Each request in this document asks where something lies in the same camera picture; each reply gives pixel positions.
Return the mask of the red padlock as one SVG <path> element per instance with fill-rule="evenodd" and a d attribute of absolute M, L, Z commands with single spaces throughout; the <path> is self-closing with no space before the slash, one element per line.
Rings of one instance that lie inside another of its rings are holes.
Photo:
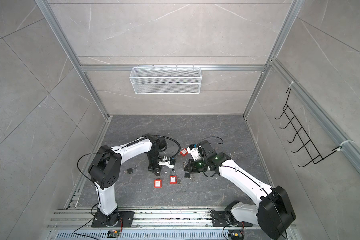
<path fill-rule="evenodd" d="M 154 188 L 161 188 L 162 187 L 162 180 L 161 179 L 155 179 L 154 180 Z"/>
<path fill-rule="evenodd" d="M 181 150 L 181 152 L 180 152 L 180 154 L 181 154 L 183 157 L 185 157 L 188 153 L 189 153 L 189 152 L 188 152 L 187 149 L 183 149 L 183 150 Z"/>
<path fill-rule="evenodd" d="M 177 183 L 178 183 L 178 177 L 176 171 L 175 169 L 172 169 L 170 173 L 170 185 L 176 185 Z"/>

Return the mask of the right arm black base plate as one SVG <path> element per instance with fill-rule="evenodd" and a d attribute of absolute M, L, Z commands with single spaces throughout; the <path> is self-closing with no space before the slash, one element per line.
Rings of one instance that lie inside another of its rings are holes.
<path fill-rule="evenodd" d="M 225 211 L 209 211 L 212 218 L 213 227 L 227 227 L 230 224 L 231 227 L 252 227 L 253 224 L 247 222 L 238 222 L 231 215 Z"/>

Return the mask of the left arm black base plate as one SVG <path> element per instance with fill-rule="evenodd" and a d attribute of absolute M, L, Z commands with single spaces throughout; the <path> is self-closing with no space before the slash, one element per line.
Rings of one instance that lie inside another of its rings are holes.
<path fill-rule="evenodd" d="M 106 216 L 102 212 L 98 211 L 95 214 L 91 227 L 117 228 L 117 227 L 121 227 L 121 224 L 123 224 L 123 227 L 130 228 L 132 226 L 134 214 L 135 212 L 133 211 L 125 211 L 125 212 L 111 213 L 109 216 Z"/>

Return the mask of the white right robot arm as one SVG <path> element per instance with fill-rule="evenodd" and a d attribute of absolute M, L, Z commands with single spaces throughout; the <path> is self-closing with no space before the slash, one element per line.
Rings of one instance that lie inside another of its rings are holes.
<path fill-rule="evenodd" d="M 242 169 L 230 156 L 217 153 L 207 140 L 191 144 L 187 153 L 192 156 L 184 170 L 190 174 L 213 171 L 243 191 L 252 201 L 247 205 L 234 201 L 225 208 L 225 226 L 249 223 L 260 226 L 273 240 L 287 238 L 288 227 L 296 214 L 286 190 L 272 187 Z"/>

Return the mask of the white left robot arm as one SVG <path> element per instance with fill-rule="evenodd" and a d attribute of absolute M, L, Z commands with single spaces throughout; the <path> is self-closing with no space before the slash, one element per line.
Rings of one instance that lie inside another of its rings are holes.
<path fill-rule="evenodd" d="M 98 205 L 91 227 L 115 227 L 122 225 L 122 219 L 128 220 L 119 213 L 116 202 L 115 184 L 121 172 L 121 165 L 126 161 L 146 154 L 149 161 L 149 172 L 160 176 L 162 165 L 170 164 L 173 157 L 161 157 L 160 153 L 167 149 L 169 137 L 144 135 L 139 139 L 117 147 L 101 146 L 89 166 L 90 180 L 95 185 Z"/>

